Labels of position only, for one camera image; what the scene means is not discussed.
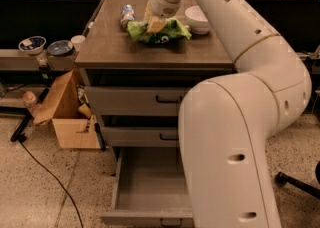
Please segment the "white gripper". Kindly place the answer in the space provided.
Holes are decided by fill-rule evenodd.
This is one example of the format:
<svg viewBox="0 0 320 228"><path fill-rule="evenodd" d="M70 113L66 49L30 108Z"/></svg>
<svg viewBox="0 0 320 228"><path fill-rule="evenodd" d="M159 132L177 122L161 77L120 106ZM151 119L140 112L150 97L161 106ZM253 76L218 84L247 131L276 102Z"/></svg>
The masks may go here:
<svg viewBox="0 0 320 228"><path fill-rule="evenodd" d="M163 18L173 17L180 8L180 2L181 0L149 0L151 13L155 16L149 18L147 32L161 31L166 26L166 20Z"/></svg>

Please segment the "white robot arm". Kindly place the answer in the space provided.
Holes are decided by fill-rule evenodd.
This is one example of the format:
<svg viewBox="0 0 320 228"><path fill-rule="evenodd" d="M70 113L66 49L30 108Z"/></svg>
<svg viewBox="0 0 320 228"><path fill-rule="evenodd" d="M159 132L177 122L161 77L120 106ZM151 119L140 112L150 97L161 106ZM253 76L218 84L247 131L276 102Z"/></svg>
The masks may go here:
<svg viewBox="0 0 320 228"><path fill-rule="evenodd" d="M149 0L159 17L181 0ZM195 228L281 228L267 139L305 110L311 78L287 41L245 0L196 0L236 71L198 83L179 110Z"/></svg>

